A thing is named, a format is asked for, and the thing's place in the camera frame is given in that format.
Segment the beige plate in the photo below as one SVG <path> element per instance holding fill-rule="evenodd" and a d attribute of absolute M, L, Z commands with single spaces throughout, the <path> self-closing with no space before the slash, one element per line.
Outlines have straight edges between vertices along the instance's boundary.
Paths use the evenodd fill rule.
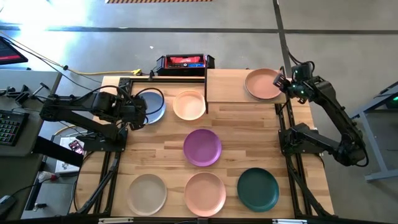
<path fill-rule="evenodd" d="M 163 180 L 154 174 L 144 174 L 132 181 L 127 204 L 137 215 L 153 215 L 166 202 L 167 188 Z"/>

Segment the wooden board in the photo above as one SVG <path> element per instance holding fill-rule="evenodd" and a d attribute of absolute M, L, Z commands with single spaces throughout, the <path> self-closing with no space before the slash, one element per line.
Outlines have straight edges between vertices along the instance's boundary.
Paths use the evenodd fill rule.
<path fill-rule="evenodd" d="M 117 85 L 118 82 L 119 77 L 104 77 L 103 85 Z M 209 114 L 203 115 L 196 121 L 188 122 L 174 114 L 173 99 L 185 90 L 196 90 L 203 94 L 202 83 L 135 83 L 133 92 L 137 93 L 149 86 L 163 91 L 167 105 L 166 112 L 159 122 L 141 130 L 129 132 L 126 151 L 122 155 L 119 166 L 112 216 L 137 216 L 127 206 L 127 189 L 139 175 L 155 174 L 164 180 L 168 195 L 164 207 L 153 216 L 195 217 L 184 203 L 183 191 L 187 180 L 201 171 L 216 174 L 226 186 L 226 203 L 214 217 L 292 218 L 294 216 L 285 159 L 280 153 L 277 137 L 279 122 L 273 104 L 210 103 Z M 115 93 L 112 88 L 105 90 Z M 313 126 L 308 104 L 293 104 L 296 122 L 306 122 L 309 126 Z M 182 152 L 185 136 L 198 128 L 214 131 L 222 142 L 221 157 L 209 167 L 191 165 Z M 98 185 L 102 161 L 103 153 L 96 152 L 86 160 L 81 169 L 76 191 L 76 202 L 79 208 Z M 324 208 L 333 213 L 321 161 L 313 155 L 304 155 L 303 163 L 310 190 Z M 238 199 L 236 192 L 238 178 L 243 171 L 252 167 L 268 170 L 278 181 L 279 201 L 268 212 L 252 212 Z M 108 188 L 105 188 L 103 202 L 107 197 L 107 192 Z"/>
<path fill-rule="evenodd" d="M 244 81 L 252 70 L 208 69 L 207 101 L 209 103 L 285 103 L 283 93 L 267 100 L 259 101 L 244 89 Z"/>

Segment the black cable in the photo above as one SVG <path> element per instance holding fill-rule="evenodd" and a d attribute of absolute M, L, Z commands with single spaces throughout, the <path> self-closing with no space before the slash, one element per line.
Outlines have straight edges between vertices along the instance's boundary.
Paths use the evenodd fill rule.
<path fill-rule="evenodd" d="M 9 44 L 11 44 L 11 45 L 13 45 L 13 46 L 15 46 L 15 47 L 17 47 L 17 48 L 23 50 L 23 51 L 25 51 L 25 52 L 27 52 L 27 53 L 29 53 L 29 54 L 35 56 L 35 57 L 37 57 L 37 58 L 39 58 L 40 60 L 43 60 L 43 61 L 48 62 L 47 59 L 44 59 L 44 58 L 42 58 L 42 57 L 39 57 L 39 56 L 36 55 L 35 53 L 30 52 L 30 51 L 28 51 L 28 50 L 26 50 L 26 49 L 23 49 L 22 47 L 20 47 L 20 46 L 16 45 L 15 43 L 13 43 L 11 40 L 9 40 L 9 39 L 7 39 L 7 38 L 5 38 L 5 37 L 2 37 L 2 38 L 3 38 L 4 40 L 8 41 Z M 100 81 L 97 81 L 97 80 L 95 80 L 95 79 L 92 79 L 92 78 L 90 78 L 90 77 L 87 77 L 86 75 L 78 74 L 78 73 L 75 73 L 75 72 L 73 72 L 73 71 L 70 71 L 70 72 L 72 72 L 72 73 L 74 73 L 74 74 L 76 74 L 76 75 L 85 77 L 85 78 L 87 78 L 87 79 L 89 79 L 89 80 L 91 80 L 91 81 L 98 82 L 98 83 L 102 83 L 102 82 L 100 82 Z"/>
<path fill-rule="evenodd" d="M 126 128 L 127 127 L 127 125 L 129 125 L 129 123 L 126 123 L 123 127 L 121 127 L 120 129 L 119 129 L 119 132 L 118 132 L 118 134 L 120 134 L 120 132 L 122 132 L 122 130 L 124 129 L 124 128 Z"/>
<path fill-rule="evenodd" d="M 51 99 L 51 98 L 49 98 L 49 97 L 46 97 L 46 96 L 40 96 L 40 95 L 35 95 L 35 97 L 37 97 L 37 98 L 41 98 L 41 99 L 45 99 L 45 100 L 54 100 L 54 99 Z"/>
<path fill-rule="evenodd" d="M 295 58 L 295 57 L 292 55 L 292 53 L 290 53 L 290 51 L 289 51 L 288 49 L 287 49 L 287 52 L 288 52 L 288 54 L 289 54 L 290 59 L 294 62 L 294 64 L 296 64 L 296 65 L 298 65 L 298 64 L 303 64 L 303 62 L 297 60 L 297 58 Z M 312 72 L 315 71 L 315 63 L 314 63 L 313 61 L 307 61 L 307 62 L 311 64 L 311 66 L 312 66 Z"/>
<path fill-rule="evenodd" d="M 94 153 L 93 151 L 87 153 L 86 157 L 84 157 L 83 162 L 81 165 L 83 165 L 85 163 L 85 161 L 92 155 L 92 153 Z M 77 181 L 79 179 L 79 175 L 80 175 L 80 169 L 79 169 L 79 173 L 78 173 L 78 177 L 76 178 L 76 181 L 73 183 L 73 188 L 72 188 L 72 200 L 73 200 L 73 206 L 75 207 L 75 210 L 77 212 L 77 206 L 76 206 L 76 200 L 75 200 L 75 193 L 76 193 L 76 188 L 77 188 Z"/>
<path fill-rule="evenodd" d="M 398 93 L 381 94 L 381 95 L 377 95 L 377 96 L 373 97 L 373 99 L 375 99 L 376 97 L 391 96 L 391 95 L 395 95 L 395 94 L 398 94 Z"/>
<path fill-rule="evenodd" d="M 61 124 L 63 124 L 63 125 L 65 125 L 66 127 L 70 128 L 70 129 L 75 130 L 75 131 L 76 131 L 77 133 L 79 133 L 81 136 L 84 136 L 84 134 L 82 134 L 81 132 L 79 132 L 76 128 L 70 127 L 69 125 L 65 124 L 65 123 L 62 122 L 62 121 L 58 121 L 58 122 L 61 123 Z"/>
<path fill-rule="evenodd" d="M 39 184 L 41 184 L 41 183 L 44 183 L 45 181 L 48 181 L 48 180 L 51 180 L 51 178 L 45 179 L 45 180 L 43 180 L 43 181 L 41 181 L 41 182 L 38 182 L 38 183 L 36 183 L 36 184 L 32 184 L 32 185 L 23 187 L 23 188 L 21 188 L 21 189 L 15 191 L 14 193 L 12 193 L 12 194 L 10 195 L 10 197 L 14 196 L 16 193 L 18 193 L 18 192 L 20 192 L 20 191 L 22 191 L 22 190 L 28 189 L 28 188 L 30 188 L 30 187 L 37 186 L 37 185 L 39 185 Z"/>
<path fill-rule="evenodd" d="M 95 91 L 98 91 L 98 90 L 100 90 L 100 89 L 102 89 L 102 88 L 115 88 L 115 89 L 117 89 L 118 91 L 120 91 L 120 92 L 123 94 L 124 97 L 126 97 L 128 100 L 132 101 L 131 97 L 126 93 L 126 91 L 124 91 L 122 88 L 120 88 L 120 87 L 118 87 L 118 86 L 114 86 L 114 85 L 100 86 L 100 87 L 98 87 L 98 88 L 95 88 L 94 90 L 89 91 L 88 93 L 84 94 L 83 96 L 74 99 L 73 101 L 79 101 L 79 100 L 81 100 L 81 99 L 84 99 L 84 98 L 86 98 L 88 95 L 90 95 L 90 94 L 94 93 Z"/>
<path fill-rule="evenodd" d="M 283 104 L 283 106 L 280 108 L 280 110 L 276 113 L 276 114 L 279 114 L 280 112 L 282 112 L 283 110 L 284 110 L 284 107 L 287 105 L 287 103 L 289 102 L 289 100 L 287 100 L 284 104 Z"/>
<path fill-rule="evenodd" d="M 366 149 L 363 149 L 363 152 L 365 153 L 365 158 L 366 158 L 366 162 L 365 164 L 361 165 L 361 164 L 355 164 L 358 167 L 366 167 L 369 164 L 369 156 L 368 156 L 368 152 L 366 151 Z"/>
<path fill-rule="evenodd" d="M 63 77 L 65 77 L 66 79 L 68 79 L 69 81 L 71 81 L 72 83 L 74 83 L 75 85 L 80 86 L 80 87 L 82 87 L 82 88 L 85 88 L 86 90 L 91 90 L 90 88 L 87 88 L 87 87 L 85 87 L 85 86 L 82 86 L 81 84 L 79 84 L 79 83 L 73 81 L 72 79 L 70 79 L 69 77 L 67 77 L 66 75 L 64 75 L 62 72 L 60 72 L 60 71 L 59 71 L 58 69 L 56 69 L 54 66 L 52 66 L 51 64 L 49 64 L 49 63 L 48 63 L 46 60 L 44 60 L 42 57 L 39 57 L 39 56 L 37 56 L 36 54 L 33 54 L 32 52 L 29 52 L 28 50 L 25 50 L 25 49 L 21 48 L 20 46 L 14 44 L 14 43 L 12 43 L 12 42 L 10 42 L 10 44 L 13 45 L 13 46 L 15 46 L 15 47 L 17 47 L 17 48 L 19 48 L 19 49 L 21 49 L 21 50 L 23 50 L 23 51 L 25 51 L 25 52 L 27 52 L 27 53 L 29 53 L 29 54 L 31 54 L 31 55 L 33 55 L 33 56 L 35 56 L 35 57 L 37 57 L 39 60 L 41 60 L 42 62 L 46 63 L 49 67 L 51 67 L 52 69 L 54 69 L 55 71 L 57 71 L 58 73 L 60 73 Z"/>
<path fill-rule="evenodd" d="M 178 222 L 178 223 L 174 223 L 174 224 L 186 224 L 186 223 L 191 223 L 191 224 L 197 224 L 198 221 L 196 220 L 190 220 L 190 221 L 182 221 L 182 222 Z"/>
<path fill-rule="evenodd" d="M 150 112 L 150 113 L 146 113 L 146 114 L 145 114 L 145 115 L 151 115 L 151 114 L 154 114 L 154 113 L 156 113 L 156 112 L 158 112 L 158 111 L 160 111 L 160 110 L 162 109 L 165 100 L 164 100 L 164 95 L 163 95 L 162 91 L 161 91 L 160 89 L 154 88 L 154 87 L 145 88 L 145 89 L 139 91 L 139 92 L 136 94 L 136 97 L 139 96 L 142 92 L 147 91 L 147 90 L 156 90 L 156 91 L 158 91 L 158 92 L 162 95 L 162 104 L 161 104 L 161 106 L 159 107 L 159 109 L 157 109 L 157 110 L 155 110 L 155 111 L 152 111 L 152 112 Z"/>
<path fill-rule="evenodd" d="M 323 161 L 322 156 L 319 155 L 318 153 L 315 153 L 315 155 L 321 160 L 323 168 L 325 168 L 325 162 Z"/>
<path fill-rule="evenodd" d="M 11 109 L 11 111 L 14 111 L 15 109 L 23 109 L 23 110 L 29 110 L 29 111 L 35 111 L 35 112 L 40 112 L 40 111 L 37 111 L 37 110 L 33 110 L 33 109 L 30 109 L 30 108 L 26 108 L 26 107 L 23 107 L 23 106 L 20 106 L 20 107 L 17 107 L 17 108 L 13 108 L 13 109 Z"/>

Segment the pink plate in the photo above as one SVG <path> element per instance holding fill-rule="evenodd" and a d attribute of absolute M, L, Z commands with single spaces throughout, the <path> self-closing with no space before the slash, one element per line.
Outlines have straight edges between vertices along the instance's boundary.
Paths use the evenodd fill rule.
<path fill-rule="evenodd" d="M 197 91 L 183 91 L 174 98 L 173 110 L 179 118 L 193 121 L 205 113 L 205 98 Z"/>
<path fill-rule="evenodd" d="M 278 72 L 269 68 L 254 70 L 246 77 L 246 90 L 258 100 L 275 98 L 280 94 L 280 90 L 273 84 L 276 76 Z"/>
<path fill-rule="evenodd" d="M 223 208 L 226 190 L 219 177 L 209 172 L 200 172 L 188 180 L 184 197 L 191 212 L 200 217 L 210 217 Z"/>

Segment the gray floor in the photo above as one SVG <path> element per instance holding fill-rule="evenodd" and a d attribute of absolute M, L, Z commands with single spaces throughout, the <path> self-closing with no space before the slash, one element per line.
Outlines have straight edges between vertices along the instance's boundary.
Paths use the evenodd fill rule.
<path fill-rule="evenodd" d="M 0 20 L 25 24 L 21 31 L 6 33 L 52 60 L 84 72 L 137 68 L 148 72 L 161 55 L 195 52 L 214 56 L 217 68 L 277 69 L 283 65 L 278 34 L 40 31 L 49 25 L 276 29 L 271 0 L 112 5 L 94 0 L 32 2 L 35 3 L 24 6 L 6 4 Z M 279 0 L 279 4 L 286 29 L 397 29 L 395 9 L 398 3 L 394 0 Z M 286 40 L 297 58 L 315 62 L 315 74 L 333 84 L 347 112 L 365 104 L 398 79 L 398 35 L 288 34 Z M 51 70 L 36 58 L 29 57 L 29 60 L 27 65 L 18 66 Z M 99 85 L 65 74 L 88 88 Z M 63 95 L 85 92 L 64 78 L 58 89 Z M 311 105 L 311 109 L 320 132 L 339 141 L 338 132 L 326 113 L 317 105 Z M 45 123 L 41 135 L 49 138 L 59 128 L 61 124 Z M 382 153 L 387 166 L 395 167 L 398 152 Z M 398 178 L 366 183 L 364 175 L 378 171 L 370 150 L 369 156 L 371 161 L 366 168 L 343 167 L 332 157 L 324 157 L 335 213 L 345 218 L 397 223 Z M 65 214 L 70 183 L 46 186 L 47 189 L 51 187 L 52 197 L 40 195 L 39 200 L 52 203 L 51 211 L 29 212 L 24 217 Z"/>

